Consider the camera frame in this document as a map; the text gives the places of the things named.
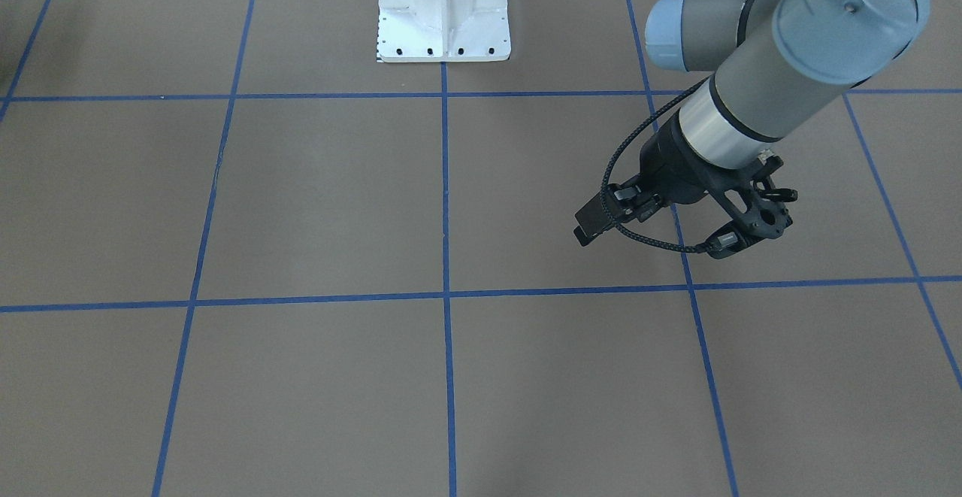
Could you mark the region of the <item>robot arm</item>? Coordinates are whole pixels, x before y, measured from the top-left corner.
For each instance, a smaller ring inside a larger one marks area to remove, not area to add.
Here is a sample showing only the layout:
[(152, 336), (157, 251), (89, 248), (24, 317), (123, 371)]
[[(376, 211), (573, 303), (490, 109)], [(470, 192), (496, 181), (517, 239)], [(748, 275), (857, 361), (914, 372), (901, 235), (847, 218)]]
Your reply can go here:
[[(577, 213), (582, 246), (611, 229), (647, 246), (722, 259), (791, 225), (793, 189), (773, 184), (772, 147), (903, 55), (930, 0), (659, 0), (646, 21), (649, 58), (706, 78), (616, 148), (599, 191)], [(695, 246), (626, 229), (671, 205), (711, 196), (728, 223)]]

